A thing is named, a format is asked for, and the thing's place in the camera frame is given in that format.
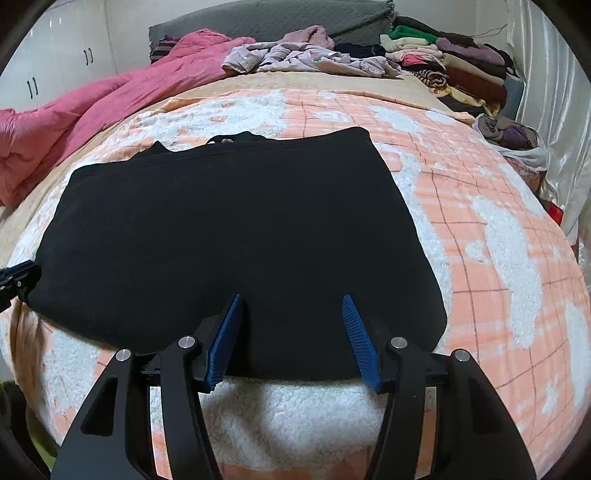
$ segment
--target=red object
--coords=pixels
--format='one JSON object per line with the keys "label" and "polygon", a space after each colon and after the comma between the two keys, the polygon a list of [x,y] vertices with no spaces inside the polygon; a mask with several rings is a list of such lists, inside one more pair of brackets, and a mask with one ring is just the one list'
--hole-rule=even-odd
{"label": "red object", "polygon": [[16,207],[98,132],[169,96],[235,75],[222,69],[224,58],[254,42],[198,30],[145,69],[90,83],[36,110],[0,110],[0,205]]}
{"label": "red object", "polygon": [[507,90],[504,86],[498,86],[487,82],[481,78],[452,67],[447,68],[449,75],[448,83],[451,86],[458,87],[460,90],[471,94],[474,97],[481,98],[487,103],[500,103],[505,105],[507,100]]}
{"label": "red object", "polygon": [[553,221],[555,221],[558,225],[562,223],[562,217],[564,216],[564,212],[559,209],[554,203],[549,202],[548,200],[540,200],[544,210],[550,215]]}

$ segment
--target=orange and white blanket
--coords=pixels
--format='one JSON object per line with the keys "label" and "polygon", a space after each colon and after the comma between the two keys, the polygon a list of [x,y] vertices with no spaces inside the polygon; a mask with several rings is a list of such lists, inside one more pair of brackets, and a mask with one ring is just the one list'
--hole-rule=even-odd
{"label": "orange and white blanket", "polygon": [[[72,171],[83,165],[127,160],[156,140],[184,150],[245,130],[281,140],[359,125],[392,172],[439,283],[449,321],[437,350],[471,351],[541,477],[591,402],[589,297],[562,231],[519,175],[470,128],[469,118],[442,111],[383,96],[301,89],[172,98],[113,129],[64,171],[8,264],[35,257]],[[40,383],[30,383],[28,397],[61,442],[113,352],[56,328],[15,300],[0,314],[2,353],[18,362],[15,352],[35,345]],[[229,378],[203,395],[202,404],[226,479],[357,480],[367,468],[385,400],[359,381]],[[419,476],[428,473],[433,451],[426,441],[433,409],[428,401]],[[159,473],[170,477],[157,389],[151,411]]]}

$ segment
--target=green sweater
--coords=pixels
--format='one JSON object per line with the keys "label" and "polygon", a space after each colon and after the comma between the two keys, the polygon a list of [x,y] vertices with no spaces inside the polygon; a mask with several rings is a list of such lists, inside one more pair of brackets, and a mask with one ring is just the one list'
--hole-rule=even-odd
{"label": "green sweater", "polygon": [[424,38],[425,40],[431,43],[435,43],[435,41],[437,40],[437,37],[435,35],[421,32],[416,28],[405,27],[403,25],[397,26],[395,30],[389,30],[388,35],[392,40],[398,40],[399,38],[404,37]]}

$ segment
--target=white cabinet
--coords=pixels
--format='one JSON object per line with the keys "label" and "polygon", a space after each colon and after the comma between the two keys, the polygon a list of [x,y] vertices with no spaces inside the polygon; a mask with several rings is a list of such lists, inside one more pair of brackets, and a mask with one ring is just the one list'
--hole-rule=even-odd
{"label": "white cabinet", "polygon": [[67,92],[66,71],[61,61],[57,40],[61,36],[56,10],[49,10],[29,32],[31,81],[37,106],[55,100]]}
{"label": "white cabinet", "polygon": [[0,109],[22,112],[37,107],[28,48],[30,38],[27,34],[0,75]]}
{"label": "white cabinet", "polygon": [[115,74],[105,0],[68,2],[46,11],[18,47],[0,76],[0,109],[43,106]]}
{"label": "white cabinet", "polygon": [[104,0],[83,0],[81,6],[85,9],[85,17],[96,21],[85,22],[85,49],[90,57],[88,65],[90,81],[102,80],[115,75],[115,62],[107,31]]}

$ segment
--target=gray pillow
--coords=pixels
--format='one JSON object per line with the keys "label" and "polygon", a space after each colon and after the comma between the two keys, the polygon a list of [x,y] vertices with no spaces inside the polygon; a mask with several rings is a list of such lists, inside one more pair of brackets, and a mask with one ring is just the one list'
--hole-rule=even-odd
{"label": "gray pillow", "polygon": [[232,38],[275,41],[288,32],[322,25],[336,43],[372,45],[390,28],[393,9],[392,0],[240,0],[150,27],[150,52],[165,35],[182,37],[201,28]]}

